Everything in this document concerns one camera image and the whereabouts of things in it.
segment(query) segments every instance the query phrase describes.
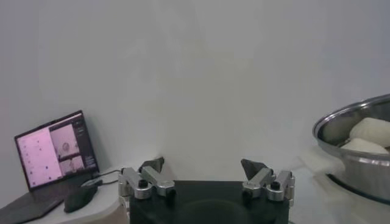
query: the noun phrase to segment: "white cloth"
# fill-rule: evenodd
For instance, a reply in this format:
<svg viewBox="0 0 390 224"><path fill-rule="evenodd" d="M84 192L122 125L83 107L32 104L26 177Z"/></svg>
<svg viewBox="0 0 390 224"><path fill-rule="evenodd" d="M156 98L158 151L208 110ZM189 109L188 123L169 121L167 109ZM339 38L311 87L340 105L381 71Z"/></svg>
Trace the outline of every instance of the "white cloth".
<svg viewBox="0 0 390 224"><path fill-rule="evenodd" d="M349 149L359 152L381 153L388 154L389 152L382 146L369 142L360 138L354 138L344 146L343 149Z"/></svg>
<svg viewBox="0 0 390 224"><path fill-rule="evenodd" d="M376 143L384 148L390 146L390 122L364 118L349 133L350 139L360 138Z"/></svg>

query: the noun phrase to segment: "white wall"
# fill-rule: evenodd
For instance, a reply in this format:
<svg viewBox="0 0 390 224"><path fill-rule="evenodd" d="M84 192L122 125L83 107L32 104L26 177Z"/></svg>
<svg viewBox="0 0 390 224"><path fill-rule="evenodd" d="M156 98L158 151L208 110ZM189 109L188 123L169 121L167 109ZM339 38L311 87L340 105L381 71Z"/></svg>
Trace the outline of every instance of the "white wall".
<svg viewBox="0 0 390 224"><path fill-rule="evenodd" d="M13 136L83 109L104 169L180 179L296 166L314 122L388 93L386 0L0 1L0 206L27 191Z"/></svg>

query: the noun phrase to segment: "black screw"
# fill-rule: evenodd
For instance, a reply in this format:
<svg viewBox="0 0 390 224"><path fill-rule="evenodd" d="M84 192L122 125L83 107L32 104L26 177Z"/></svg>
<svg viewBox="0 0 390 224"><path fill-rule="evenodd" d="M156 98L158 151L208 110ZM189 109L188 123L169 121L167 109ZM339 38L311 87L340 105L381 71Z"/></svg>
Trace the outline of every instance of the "black screw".
<svg viewBox="0 0 390 224"><path fill-rule="evenodd" d="M275 190L275 191L279 190L280 189L280 183L276 182L276 181L272 182L271 183L271 189Z"/></svg>
<svg viewBox="0 0 390 224"><path fill-rule="evenodd" d="M148 183L147 183L146 180L140 180L138 182L138 187L141 188L141 189L147 188L147 185L148 185Z"/></svg>

